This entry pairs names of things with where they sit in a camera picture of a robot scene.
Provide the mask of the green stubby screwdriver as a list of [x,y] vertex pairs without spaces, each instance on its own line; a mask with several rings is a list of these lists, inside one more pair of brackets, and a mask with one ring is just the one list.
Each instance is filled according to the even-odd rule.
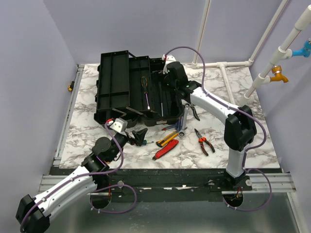
[[153,141],[147,141],[147,140],[143,141],[143,145],[147,145],[147,144],[151,144],[151,143],[153,143]]

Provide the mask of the orange handled screwdriver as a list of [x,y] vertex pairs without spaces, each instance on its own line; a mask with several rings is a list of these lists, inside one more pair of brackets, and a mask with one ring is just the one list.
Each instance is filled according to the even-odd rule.
[[149,99],[148,99],[148,82],[146,77],[141,77],[141,85],[143,87],[144,95],[146,97],[147,109],[150,110]]

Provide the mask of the black plastic toolbox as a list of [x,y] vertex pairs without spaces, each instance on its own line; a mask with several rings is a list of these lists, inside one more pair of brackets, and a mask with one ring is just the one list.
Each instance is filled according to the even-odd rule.
[[[151,127],[158,124],[174,124],[182,116],[184,106],[174,91],[164,87],[164,117],[157,98],[154,96],[152,72],[162,70],[165,62],[161,58],[149,56],[134,57],[129,51],[114,51],[101,54],[96,81],[96,112],[94,120],[103,125],[108,119],[122,118],[128,127],[139,121]],[[147,109],[146,97],[141,85],[141,77],[148,82]]]

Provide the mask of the steel claw hammer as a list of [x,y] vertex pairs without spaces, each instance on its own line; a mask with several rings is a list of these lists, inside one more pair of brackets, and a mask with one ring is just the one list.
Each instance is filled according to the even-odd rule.
[[152,84],[154,89],[154,96],[157,98],[157,102],[159,102],[161,116],[164,117],[164,79],[165,75],[162,73],[162,70],[156,70],[152,72],[151,75]]

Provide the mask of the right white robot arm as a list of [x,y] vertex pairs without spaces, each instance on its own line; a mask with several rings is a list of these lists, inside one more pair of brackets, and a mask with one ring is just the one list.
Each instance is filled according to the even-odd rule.
[[253,142],[257,129],[252,119],[251,109],[245,105],[238,107],[203,90],[197,81],[189,81],[183,65],[178,61],[168,61],[163,69],[165,87],[189,104],[194,104],[219,119],[225,126],[224,140],[229,147],[228,164],[224,186],[235,190],[241,185],[244,173],[245,152]]

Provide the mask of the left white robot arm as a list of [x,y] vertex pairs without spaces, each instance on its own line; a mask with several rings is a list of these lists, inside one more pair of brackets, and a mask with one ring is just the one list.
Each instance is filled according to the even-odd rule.
[[50,226],[51,220],[64,208],[87,193],[106,190],[110,192],[109,175],[118,171],[110,170],[109,163],[116,157],[124,159],[123,147],[126,143],[142,146],[148,131],[144,128],[132,135],[126,132],[127,121],[122,118],[109,119],[104,124],[108,134],[115,131],[111,138],[100,137],[96,140],[90,155],[71,174],[45,192],[34,197],[24,196],[19,203],[16,219],[22,233],[43,233]]

